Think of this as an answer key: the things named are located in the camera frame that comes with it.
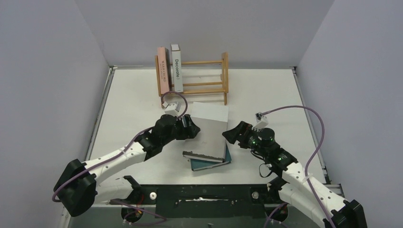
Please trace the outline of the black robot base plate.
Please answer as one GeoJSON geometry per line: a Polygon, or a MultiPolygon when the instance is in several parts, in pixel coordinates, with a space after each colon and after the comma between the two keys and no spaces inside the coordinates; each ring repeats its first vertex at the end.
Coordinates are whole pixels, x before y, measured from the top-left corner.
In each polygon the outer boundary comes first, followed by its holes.
{"type": "Polygon", "coordinates": [[[265,184],[143,185],[124,199],[112,199],[122,206],[127,225],[153,227],[179,219],[262,219],[280,203],[265,184]]]}

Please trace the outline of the pink Warm Chord book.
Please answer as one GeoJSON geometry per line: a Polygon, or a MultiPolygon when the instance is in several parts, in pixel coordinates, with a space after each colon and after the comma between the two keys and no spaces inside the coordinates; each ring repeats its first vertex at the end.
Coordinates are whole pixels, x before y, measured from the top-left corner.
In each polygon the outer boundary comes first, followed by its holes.
{"type": "Polygon", "coordinates": [[[165,47],[157,48],[160,93],[164,94],[171,88],[171,70],[169,50],[165,47]]]}

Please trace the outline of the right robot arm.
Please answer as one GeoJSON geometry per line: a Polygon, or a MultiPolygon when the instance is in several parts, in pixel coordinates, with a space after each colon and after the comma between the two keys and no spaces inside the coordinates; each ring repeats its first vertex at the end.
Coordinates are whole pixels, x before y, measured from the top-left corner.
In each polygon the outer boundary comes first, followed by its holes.
{"type": "Polygon", "coordinates": [[[367,227],[363,206],[356,200],[346,200],[306,174],[302,164],[275,141],[272,129],[256,130],[241,121],[222,135],[230,144],[250,149],[271,165],[277,177],[267,184],[270,201],[292,205],[321,228],[367,227]]]}

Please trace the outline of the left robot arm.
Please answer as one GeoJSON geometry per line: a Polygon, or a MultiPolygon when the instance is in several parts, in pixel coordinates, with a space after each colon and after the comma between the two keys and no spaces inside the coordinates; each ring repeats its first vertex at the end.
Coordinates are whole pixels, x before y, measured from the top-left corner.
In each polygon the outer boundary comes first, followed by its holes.
{"type": "Polygon", "coordinates": [[[164,114],[155,125],[141,130],[125,146],[88,161],[69,162],[54,186],[53,202],[60,202],[72,217],[86,212],[93,204],[128,198],[138,187],[131,176],[104,184],[116,173],[159,154],[171,141],[194,139],[201,131],[189,114],[164,114]]]}

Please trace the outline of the grey white book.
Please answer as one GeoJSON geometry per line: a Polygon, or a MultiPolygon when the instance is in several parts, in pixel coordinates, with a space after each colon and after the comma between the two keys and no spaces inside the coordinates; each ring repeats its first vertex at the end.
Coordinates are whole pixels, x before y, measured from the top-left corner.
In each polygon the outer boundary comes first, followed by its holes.
{"type": "Polygon", "coordinates": [[[184,157],[209,162],[222,162],[226,156],[229,107],[226,105],[194,102],[191,119],[201,130],[193,139],[187,139],[182,152],[184,157]]]}

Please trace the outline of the brown Decorate Furniture book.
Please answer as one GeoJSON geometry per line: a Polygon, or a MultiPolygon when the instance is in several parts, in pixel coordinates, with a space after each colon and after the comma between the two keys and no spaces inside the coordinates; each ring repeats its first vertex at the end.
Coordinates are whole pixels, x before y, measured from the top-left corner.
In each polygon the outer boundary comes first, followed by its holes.
{"type": "Polygon", "coordinates": [[[182,93],[183,89],[183,76],[182,76],[182,58],[181,49],[178,44],[171,44],[172,55],[172,84],[175,92],[182,93]]]}

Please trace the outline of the teal Humor book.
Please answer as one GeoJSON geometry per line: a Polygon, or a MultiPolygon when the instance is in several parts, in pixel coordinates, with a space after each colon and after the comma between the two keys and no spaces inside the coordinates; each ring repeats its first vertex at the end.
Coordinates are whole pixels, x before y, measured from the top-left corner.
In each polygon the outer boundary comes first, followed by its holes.
{"type": "Polygon", "coordinates": [[[191,165],[191,170],[192,171],[200,171],[200,170],[205,170],[205,169],[210,169],[218,166],[222,166],[228,163],[231,163],[232,158],[230,155],[230,151],[228,149],[228,146],[226,146],[226,153],[225,153],[225,159],[224,161],[204,161],[204,160],[198,160],[198,159],[190,159],[190,165],[191,165]]]}

